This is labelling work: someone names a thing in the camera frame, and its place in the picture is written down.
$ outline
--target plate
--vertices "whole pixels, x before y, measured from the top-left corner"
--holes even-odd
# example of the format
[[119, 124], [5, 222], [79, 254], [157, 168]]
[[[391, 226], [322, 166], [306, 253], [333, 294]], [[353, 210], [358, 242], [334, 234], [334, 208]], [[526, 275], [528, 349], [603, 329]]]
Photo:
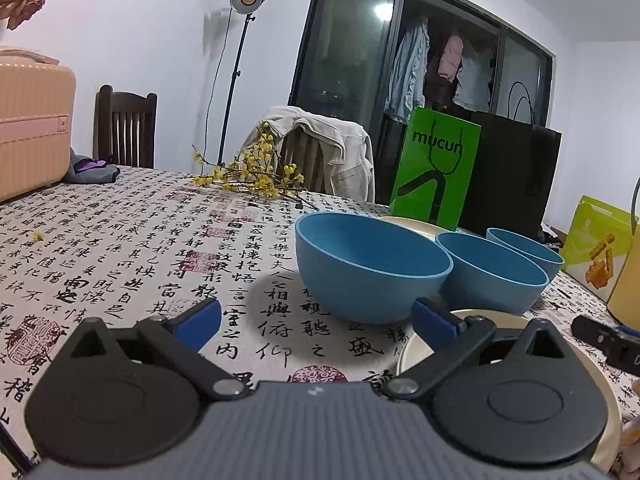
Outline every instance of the plate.
[[420, 222], [419, 220], [413, 220], [411, 218], [402, 218], [401, 216], [381, 216], [378, 220], [383, 220], [390, 224], [396, 224], [406, 227], [407, 229], [411, 229], [414, 233], [418, 233], [432, 242], [435, 241], [438, 233], [444, 233], [447, 231], [444, 227], [438, 227], [437, 225], [427, 224], [427, 222]]
[[[512, 316], [511, 314], [497, 312], [495, 310], [456, 310], [453, 314], [460, 318], [465, 318], [472, 314], [485, 316], [488, 319], [491, 319], [498, 328], [524, 328], [529, 322], [528, 319], [524, 319], [523, 317]], [[605, 401], [607, 402], [607, 410], [609, 411], [607, 425], [600, 439], [600, 443], [596, 448], [596, 452], [591, 458], [591, 463], [606, 472], [609, 470], [616, 459], [616, 455], [618, 454], [620, 434], [622, 433], [622, 415], [620, 414], [620, 407], [609, 380], [602, 373], [598, 365], [589, 359], [587, 354], [580, 350], [571, 341], [568, 343], [575, 351], [578, 359], [580, 359], [584, 367], [587, 368], [587, 371], [598, 385], [600, 391], [604, 395]], [[400, 354], [398, 364], [396, 365], [396, 375], [401, 374], [405, 370], [418, 364], [431, 354], [433, 354], [433, 351], [430, 346], [420, 339], [417, 334], [412, 335], [411, 339], [409, 339], [409, 342]]]

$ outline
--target floor lamp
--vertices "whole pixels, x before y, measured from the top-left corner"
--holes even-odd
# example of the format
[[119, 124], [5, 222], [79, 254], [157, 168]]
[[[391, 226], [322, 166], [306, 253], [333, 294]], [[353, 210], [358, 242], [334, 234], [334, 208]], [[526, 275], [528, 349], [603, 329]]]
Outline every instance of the floor lamp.
[[229, 114], [231, 112], [231, 101], [234, 97], [234, 88], [236, 87], [236, 79], [240, 77], [240, 71], [238, 66], [240, 65], [240, 56], [242, 56], [242, 47], [244, 46], [244, 38], [246, 36], [246, 30], [249, 26], [249, 22], [255, 20], [253, 13], [262, 5], [264, 0], [229, 0], [231, 7], [238, 14], [246, 14], [244, 20], [244, 28], [242, 29], [242, 36], [240, 37], [240, 45], [238, 46], [238, 55], [236, 56], [236, 65], [231, 75], [231, 86], [229, 88], [229, 97], [226, 100], [225, 120], [222, 123], [222, 136], [220, 137], [220, 151], [218, 152], [218, 165], [222, 166], [222, 152], [225, 149], [226, 139], [226, 127], [229, 122]]

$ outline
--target table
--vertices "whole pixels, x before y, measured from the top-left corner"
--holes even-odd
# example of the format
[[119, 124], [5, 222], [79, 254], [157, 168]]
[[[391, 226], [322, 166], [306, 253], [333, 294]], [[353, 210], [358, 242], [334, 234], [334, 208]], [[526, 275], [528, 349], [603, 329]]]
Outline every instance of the table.
[[[387, 213], [339, 197], [308, 199], [319, 210]], [[131, 326], [211, 296], [223, 320], [200, 353], [246, 384], [366, 380], [379, 388], [411, 327], [346, 322], [315, 302], [296, 272], [293, 224], [308, 211], [141, 168], [122, 168], [115, 184], [60, 185], [0, 205], [0, 422], [35, 458], [26, 399], [82, 319]], [[34, 241], [35, 231], [44, 240]], [[577, 314], [614, 324], [599, 298], [561, 272], [526, 317], [547, 317], [571, 337]], [[625, 416], [640, 413], [632, 377], [578, 344], [606, 371]], [[11, 470], [3, 460], [0, 478]]]

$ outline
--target chair backrest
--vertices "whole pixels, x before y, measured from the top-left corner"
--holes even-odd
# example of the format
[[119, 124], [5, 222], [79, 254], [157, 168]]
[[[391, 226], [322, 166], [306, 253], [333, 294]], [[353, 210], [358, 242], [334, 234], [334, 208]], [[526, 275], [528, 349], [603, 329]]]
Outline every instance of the chair backrest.
[[158, 96], [142, 97], [100, 88], [97, 98], [97, 158], [121, 166], [152, 168]]
[[315, 193], [324, 193], [324, 160], [320, 142], [300, 128], [289, 133], [282, 141], [277, 171], [283, 174], [284, 165], [294, 163], [296, 174], [305, 176], [305, 187]]

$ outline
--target sliding glass door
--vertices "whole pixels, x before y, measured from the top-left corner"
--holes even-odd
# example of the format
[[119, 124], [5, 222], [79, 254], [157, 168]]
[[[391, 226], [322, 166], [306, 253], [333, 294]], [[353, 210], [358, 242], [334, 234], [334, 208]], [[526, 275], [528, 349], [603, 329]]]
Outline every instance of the sliding glass door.
[[317, 0], [291, 104], [379, 128], [403, 0]]

